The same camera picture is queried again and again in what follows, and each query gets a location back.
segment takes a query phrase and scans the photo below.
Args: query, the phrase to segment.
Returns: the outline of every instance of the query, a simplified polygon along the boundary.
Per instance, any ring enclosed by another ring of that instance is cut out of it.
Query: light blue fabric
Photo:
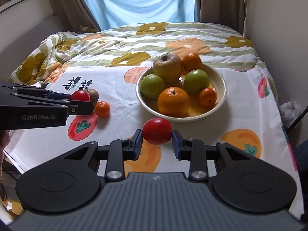
[[[125,24],[195,20],[195,0],[85,0],[101,30]]]

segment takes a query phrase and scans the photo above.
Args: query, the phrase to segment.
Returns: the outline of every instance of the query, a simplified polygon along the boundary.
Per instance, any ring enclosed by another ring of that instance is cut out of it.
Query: hand
[[[9,144],[10,136],[7,130],[4,131],[2,137],[0,137],[0,166],[3,162],[3,149]]]

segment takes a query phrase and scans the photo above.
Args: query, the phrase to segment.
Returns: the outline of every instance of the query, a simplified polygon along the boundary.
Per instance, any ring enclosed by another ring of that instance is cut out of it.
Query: black cable
[[[8,173],[8,175],[9,176],[11,176],[14,180],[16,180],[17,181],[17,179],[16,179],[16,177],[15,176],[13,176],[12,174],[11,174],[11,172],[10,171],[8,171],[6,168],[5,168],[5,166],[1,166],[2,167],[2,169],[5,171],[5,172],[7,172]]]
[[[296,118],[296,120],[291,124],[291,126],[286,129],[286,132],[289,132],[291,129],[293,129],[300,122],[300,120],[304,117],[304,115],[307,114],[307,112],[308,112],[308,106],[303,111],[303,113],[301,113],[301,115]]]

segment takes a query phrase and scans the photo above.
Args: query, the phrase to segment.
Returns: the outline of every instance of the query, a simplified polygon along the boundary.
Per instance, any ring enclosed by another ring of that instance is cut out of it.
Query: gray ribbed surface
[[[61,216],[25,212],[13,231],[298,231],[286,211],[250,216],[219,203],[205,184],[190,183],[182,173],[130,173],[107,184],[88,206]]]

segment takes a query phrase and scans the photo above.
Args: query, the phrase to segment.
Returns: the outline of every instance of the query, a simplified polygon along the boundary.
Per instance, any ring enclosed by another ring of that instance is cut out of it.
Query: fruit bowl
[[[141,103],[141,105],[147,111],[149,111],[150,113],[152,113],[153,115],[155,115],[157,117],[164,118],[164,119],[171,121],[171,122],[192,122],[192,121],[196,121],[196,120],[202,119],[204,117],[207,117],[207,116],[211,115],[212,113],[214,113],[216,110],[218,110],[221,107],[221,105],[224,103],[224,101],[227,97],[227,88],[226,88],[226,84],[224,82],[224,79],[221,77],[221,75],[215,69],[203,64],[203,70],[207,73],[208,78],[211,82],[211,85],[215,88],[216,93],[217,93],[217,100],[216,100],[214,107],[212,109],[210,109],[209,111],[203,113],[203,114],[195,115],[195,116],[188,116],[188,117],[172,117],[172,116],[167,116],[167,115],[163,115],[163,114],[159,113],[158,109],[155,108],[155,105],[151,105],[147,101],[147,99],[145,99],[141,95],[141,92],[140,92],[140,84],[141,84],[142,79],[149,74],[153,74],[152,67],[147,69],[137,81],[137,86],[136,86],[137,98],[138,98],[139,102]]]

